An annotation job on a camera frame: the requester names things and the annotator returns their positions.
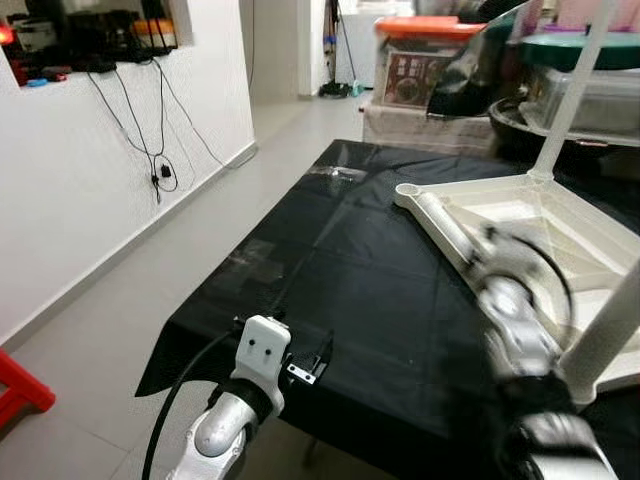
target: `white pole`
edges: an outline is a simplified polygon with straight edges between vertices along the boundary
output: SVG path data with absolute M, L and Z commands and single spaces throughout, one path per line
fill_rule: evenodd
M 595 384 L 640 327 L 640 261 L 631 269 L 576 344 L 560 359 L 577 405 L 596 399 Z
M 578 110 L 582 94 L 587 87 L 589 76 L 593 70 L 600 47 L 609 30 L 609 23 L 618 6 L 618 0 L 601 0 L 596 12 L 587 44 L 582 49 L 576 68 L 573 71 L 573 78 L 567 87 L 567 91 L 558 107 L 558 112 L 553 120 L 549 135 L 542 146 L 538 160 L 529 175 L 539 180 L 553 180 L 553 167 L 560 154 L 560 149 L 564 139 L 571 128 L 573 119 Z

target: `storage container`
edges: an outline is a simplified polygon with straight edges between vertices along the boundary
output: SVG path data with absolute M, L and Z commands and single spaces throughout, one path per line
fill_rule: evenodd
M 551 123 L 571 73 L 536 67 L 525 118 L 543 129 Z M 640 69 L 594 71 L 571 126 L 572 133 L 637 138 L 640 132 Z
M 373 103 L 425 108 L 440 74 L 484 24 L 458 17 L 388 17 L 375 24 L 378 54 Z

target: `green lid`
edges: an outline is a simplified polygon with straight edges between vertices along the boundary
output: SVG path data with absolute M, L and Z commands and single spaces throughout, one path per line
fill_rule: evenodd
M 523 62 L 546 65 L 561 72 L 576 66 L 587 42 L 584 33 L 545 33 L 525 37 L 521 44 Z M 609 32 L 598 55 L 595 70 L 627 70 L 640 67 L 640 34 Z

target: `table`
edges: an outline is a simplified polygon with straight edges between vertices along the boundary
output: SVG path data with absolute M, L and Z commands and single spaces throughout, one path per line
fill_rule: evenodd
M 449 478 L 499 478 L 498 410 L 474 295 L 393 192 L 402 182 L 526 168 L 335 141 L 171 316 L 136 395 L 169 387 L 234 316 L 280 310 L 294 354 L 335 332 L 324 376 L 288 391 L 281 418 L 399 477 L 445 468 Z M 639 185 L 559 181 L 640 232 Z M 190 378 L 224 380 L 235 346 L 213 351 Z M 640 478 L 638 392 L 604 395 L 584 412 L 624 479 Z

